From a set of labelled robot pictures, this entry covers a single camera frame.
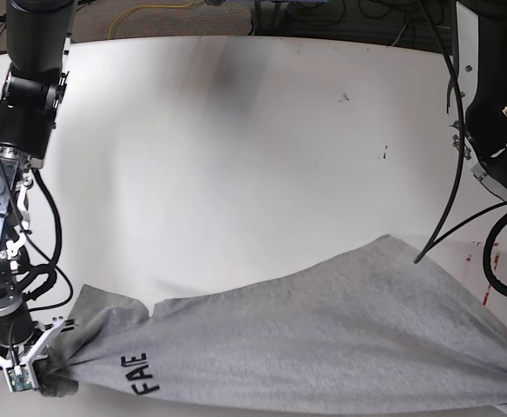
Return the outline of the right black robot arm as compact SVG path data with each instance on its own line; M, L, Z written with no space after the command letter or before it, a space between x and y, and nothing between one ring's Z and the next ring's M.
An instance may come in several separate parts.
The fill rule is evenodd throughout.
M37 390L37 369L50 343L74 327L54 319L33 319L36 301L63 272L58 266L63 236L51 255L30 261L28 193L44 188L40 171L66 90L66 61L73 1L9 1L4 21L10 66L0 96L0 371L13 393Z

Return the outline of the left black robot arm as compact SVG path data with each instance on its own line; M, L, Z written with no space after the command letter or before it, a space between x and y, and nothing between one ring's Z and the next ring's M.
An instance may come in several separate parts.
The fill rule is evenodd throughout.
M462 103L464 139L474 161L471 173L507 206L507 1L455 1L452 54ZM507 298L507 285L495 275L491 252L507 226L507 213L488 234L484 276Z

